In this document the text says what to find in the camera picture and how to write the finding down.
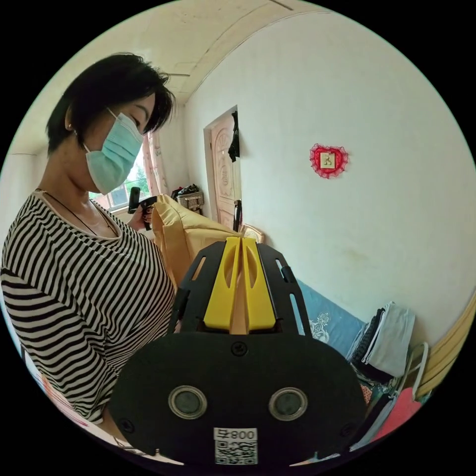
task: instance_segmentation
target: necklace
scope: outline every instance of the necklace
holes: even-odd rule
[[[48,197],[51,197],[54,201],[58,202],[63,208],[65,208],[70,214],[72,214],[73,216],[76,217],[77,220],[79,220],[94,236],[97,236],[98,234],[92,230],[86,223],[84,223],[74,212],[72,212],[66,205],[64,205],[63,203],[61,203],[57,198],[53,197],[50,193],[48,193],[47,191],[45,190],[41,190],[40,188],[37,188],[36,189],[37,191],[39,192],[43,192],[45,193]],[[111,225],[108,223],[108,221],[106,220],[106,217],[101,213],[101,216],[104,218],[104,221],[106,222],[106,225],[108,226],[108,228],[111,229],[111,231],[117,235],[116,231],[112,229]]]

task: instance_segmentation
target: sticker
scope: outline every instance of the sticker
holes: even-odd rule
[[[336,168],[336,154],[331,152],[321,152],[321,168],[335,169]]]
[[[256,428],[213,428],[217,465],[257,465]]]

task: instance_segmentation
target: yellow pillow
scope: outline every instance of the yellow pillow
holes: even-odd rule
[[[152,212],[152,231],[166,270],[177,288],[199,251],[216,241],[239,237],[229,228],[188,210],[168,195],[159,195]]]

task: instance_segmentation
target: window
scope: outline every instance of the window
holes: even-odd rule
[[[132,187],[140,188],[141,200],[150,196],[149,185],[147,184],[147,177],[144,169],[144,156],[142,150],[135,159],[127,180],[122,185],[114,189],[112,192],[109,192],[107,195],[89,192],[89,198],[106,210],[114,211],[129,205],[129,193]]]

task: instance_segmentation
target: short black hair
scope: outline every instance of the short black hair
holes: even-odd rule
[[[106,108],[149,97],[155,105],[144,133],[155,131],[171,116],[175,97],[165,84],[169,77],[133,53],[118,53],[84,70],[66,89],[46,126],[48,154],[54,152],[72,131],[64,119],[68,108],[71,126],[82,145],[84,132]]]

